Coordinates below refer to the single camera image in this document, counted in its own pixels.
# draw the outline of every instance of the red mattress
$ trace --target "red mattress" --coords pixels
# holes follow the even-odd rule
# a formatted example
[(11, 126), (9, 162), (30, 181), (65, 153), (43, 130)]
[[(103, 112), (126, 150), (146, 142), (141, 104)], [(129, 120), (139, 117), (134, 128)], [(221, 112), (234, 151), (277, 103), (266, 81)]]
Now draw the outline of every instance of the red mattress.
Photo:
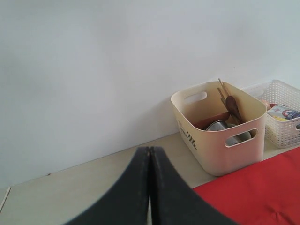
[(242, 225), (300, 225), (300, 148), (195, 187), (194, 191)]

